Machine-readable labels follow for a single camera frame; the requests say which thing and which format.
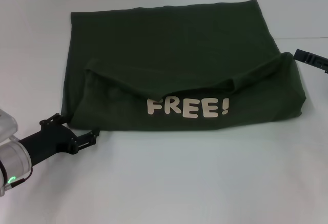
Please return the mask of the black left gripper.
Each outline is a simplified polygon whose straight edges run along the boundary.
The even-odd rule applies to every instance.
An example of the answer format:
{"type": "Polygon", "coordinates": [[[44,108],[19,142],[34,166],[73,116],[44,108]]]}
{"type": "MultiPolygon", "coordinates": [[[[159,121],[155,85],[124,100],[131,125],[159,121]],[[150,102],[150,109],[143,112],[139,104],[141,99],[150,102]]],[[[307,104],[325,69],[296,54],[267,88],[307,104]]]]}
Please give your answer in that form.
{"type": "Polygon", "coordinates": [[[100,129],[94,129],[81,136],[76,136],[66,124],[69,118],[59,113],[39,122],[42,127],[34,133],[20,140],[27,150],[32,166],[46,160],[56,153],[77,154],[79,150],[96,144],[100,129]]]}

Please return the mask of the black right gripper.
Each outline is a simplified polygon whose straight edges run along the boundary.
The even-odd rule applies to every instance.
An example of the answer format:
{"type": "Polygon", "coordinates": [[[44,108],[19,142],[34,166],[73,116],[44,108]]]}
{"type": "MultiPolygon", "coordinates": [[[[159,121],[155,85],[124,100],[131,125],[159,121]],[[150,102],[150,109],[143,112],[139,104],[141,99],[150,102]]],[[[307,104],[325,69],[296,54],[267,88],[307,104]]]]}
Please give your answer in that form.
{"type": "Polygon", "coordinates": [[[328,73],[328,59],[327,58],[318,58],[317,55],[297,49],[294,54],[294,60],[299,62],[318,67],[328,73]]]}

